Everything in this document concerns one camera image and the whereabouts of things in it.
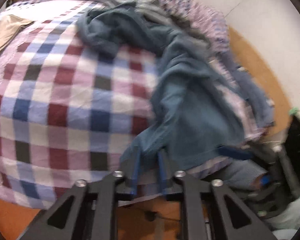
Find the person right hand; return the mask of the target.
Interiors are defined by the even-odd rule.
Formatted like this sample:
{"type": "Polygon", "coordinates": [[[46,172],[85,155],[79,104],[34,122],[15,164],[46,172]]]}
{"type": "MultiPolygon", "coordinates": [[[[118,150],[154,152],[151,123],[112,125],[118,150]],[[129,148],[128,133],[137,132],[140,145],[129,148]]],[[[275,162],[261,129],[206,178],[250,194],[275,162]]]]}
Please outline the person right hand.
{"type": "Polygon", "coordinates": [[[254,188],[260,190],[262,189],[262,187],[264,187],[266,182],[267,182],[267,175],[265,174],[260,175],[254,180],[254,188]]]}

